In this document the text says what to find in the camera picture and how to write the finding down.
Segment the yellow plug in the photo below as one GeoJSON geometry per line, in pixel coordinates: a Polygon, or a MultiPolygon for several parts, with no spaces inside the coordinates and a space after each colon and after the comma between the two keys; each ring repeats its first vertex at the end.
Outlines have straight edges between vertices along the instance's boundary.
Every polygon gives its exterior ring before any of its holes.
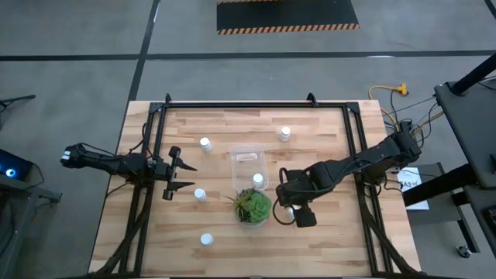
{"type": "Polygon", "coordinates": [[[396,87],[396,91],[400,92],[403,96],[408,95],[408,89],[406,87],[406,83],[403,82],[401,86],[396,87]]]}

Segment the succulent plant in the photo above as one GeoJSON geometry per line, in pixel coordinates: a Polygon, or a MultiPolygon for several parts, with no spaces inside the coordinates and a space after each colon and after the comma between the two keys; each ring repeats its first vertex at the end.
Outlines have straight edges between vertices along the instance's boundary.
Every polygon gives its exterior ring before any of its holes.
{"type": "Polygon", "coordinates": [[[241,222],[257,224],[269,218],[272,202],[266,195],[254,189],[242,190],[236,199],[226,198],[232,201],[234,211],[241,222]]]}

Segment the white bottle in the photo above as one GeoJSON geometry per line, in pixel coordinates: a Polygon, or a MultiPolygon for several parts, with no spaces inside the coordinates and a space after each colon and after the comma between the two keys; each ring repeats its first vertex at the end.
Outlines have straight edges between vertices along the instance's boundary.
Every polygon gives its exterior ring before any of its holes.
{"type": "Polygon", "coordinates": [[[214,243],[214,237],[210,233],[204,233],[200,237],[201,244],[210,246],[214,243]]]}
{"type": "Polygon", "coordinates": [[[293,212],[293,209],[288,208],[288,213],[289,213],[289,219],[293,221],[293,219],[295,219],[295,213],[293,212]]]}
{"type": "Polygon", "coordinates": [[[204,202],[207,200],[207,193],[205,190],[198,188],[195,190],[195,198],[200,202],[204,202]]]}
{"type": "Polygon", "coordinates": [[[264,186],[264,177],[262,174],[255,174],[253,176],[253,180],[251,181],[251,184],[253,187],[257,190],[262,190],[262,187],[264,186]]]}
{"type": "Polygon", "coordinates": [[[212,150],[212,145],[210,144],[210,140],[208,140],[207,138],[200,139],[200,146],[205,152],[212,150]]]}
{"type": "Polygon", "coordinates": [[[291,135],[291,129],[289,127],[282,127],[281,133],[279,134],[279,140],[282,142],[287,142],[291,135]]]}

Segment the gray floor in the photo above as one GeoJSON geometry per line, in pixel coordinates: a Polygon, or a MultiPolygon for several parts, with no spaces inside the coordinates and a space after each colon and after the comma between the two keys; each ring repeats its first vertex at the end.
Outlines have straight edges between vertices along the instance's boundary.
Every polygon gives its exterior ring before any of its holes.
{"type": "MultiPolygon", "coordinates": [[[[0,55],[139,53],[151,0],[0,2],[0,55]]],[[[353,0],[358,31],[217,36],[215,1],[162,0],[149,53],[257,51],[490,50],[496,20],[483,1],[376,2],[353,0]]],[[[137,99],[176,100],[360,99],[376,84],[407,82],[411,94],[397,108],[433,94],[486,57],[332,58],[287,60],[147,61],[137,99]]],[[[56,208],[40,210],[22,248],[17,277],[82,275],[95,241],[109,176],[68,170],[65,146],[87,142],[114,150],[135,61],[0,62],[0,98],[37,94],[12,106],[0,131],[0,148],[37,162],[45,187],[62,191],[56,208]]],[[[390,108],[389,92],[375,91],[390,108]]],[[[405,110],[420,119],[433,101],[405,110]]],[[[445,118],[417,164],[440,161],[450,170],[465,162],[445,118]]],[[[433,275],[494,277],[496,266],[469,208],[464,209],[482,253],[454,253],[463,244],[456,223],[412,224],[422,269],[433,275]]]]}

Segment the black floor stripe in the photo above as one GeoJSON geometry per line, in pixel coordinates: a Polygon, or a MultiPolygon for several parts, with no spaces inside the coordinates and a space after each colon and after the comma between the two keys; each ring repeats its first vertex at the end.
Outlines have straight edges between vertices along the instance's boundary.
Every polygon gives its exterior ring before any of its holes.
{"type": "Polygon", "coordinates": [[[494,4],[491,0],[484,0],[484,2],[487,5],[487,8],[489,9],[489,12],[493,15],[494,19],[496,19],[496,8],[494,7],[494,4]]]}
{"type": "Polygon", "coordinates": [[[0,56],[2,61],[92,61],[138,60],[136,78],[143,73],[145,60],[228,60],[281,58],[360,58],[360,57],[473,57],[490,56],[496,50],[426,50],[426,51],[337,51],[337,52],[258,52],[258,53],[152,53],[102,55],[0,56]]]}
{"type": "Polygon", "coordinates": [[[350,52],[287,52],[287,53],[157,53],[147,60],[235,60],[282,58],[360,58],[360,57],[472,57],[490,56],[496,50],[440,51],[350,51],[350,52]]]}
{"type": "MultiPolygon", "coordinates": [[[[148,23],[146,24],[146,32],[145,36],[143,37],[143,43],[141,45],[141,51],[139,52],[138,62],[136,64],[136,69],[134,70],[134,75],[133,75],[133,82],[131,83],[131,88],[129,89],[129,94],[126,102],[126,107],[124,108],[124,116],[122,117],[122,124],[121,124],[121,129],[119,130],[119,137],[117,138],[117,145],[115,147],[115,154],[119,151],[119,144],[121,141],[122,137],[122,131],[124,130],[124,122],[126,121],[126,115],[127,115],[127,109],[129,107],[129,101],[135,101],[136,96],[138,94],[138,88],[140,86],[140,81],[141,81],[141,75],[143,74],[143,68],[145,64],[145,59],[146,59],[146,54],[148,52],[148,47],[150,46],[150,41],[151,41],[151,36],[153,32],[153,27],[155,25],[155,19],[158,13],[158,6],[160,4],[160,0],[153,0],[152,8],[150,10],[150,16],[148,17],[148,23]]],[[[112,177],[108,178],[108,183],[107,183],[107,192],[109,190],[110,186],[110,180],[112,177]]],[[[105,208],[105,200],[102,205],[102,213],[100,214],[100,219],[98,221],[98,228],[96,231],[96,235],[98,235],[98,232],[100,231],[100,225],[102,223],[102,216],[103,216],[103,209],[105,208]]],[[[95,252],[95,244],[96,244],[96,238],[95,241],[93,242],[93,248],[91,250],[91,257],[88,260],[88,266],[91,263],[91,258],[93,253],[95,252]]]]}
{"type": "Polygon", "coordinates": [[[127,101],[135,101],[138,95],[138,89],[140,88],[141,76],[143,75],[143,68],[145,67],[146,54],[150,48],[150,41],[152,40],[153,28],[155,26],[155,19],[157,18],[158,7],[160,5],[160,0],[153,0],[152,9],[148,17],[148,23],[146,24],[146,32],[143,37],[143,43],[141,44],[141,51],[139,52],[139,59],[134,71],[133,82],[131,88],[129,89],[129,95],[127,101]]]}
{"type": "Polygon", "coordinates": [[[89,55],[5,55],[0,61],[98,61],[138,60],[139,54],[89,54],[89,55]]]}

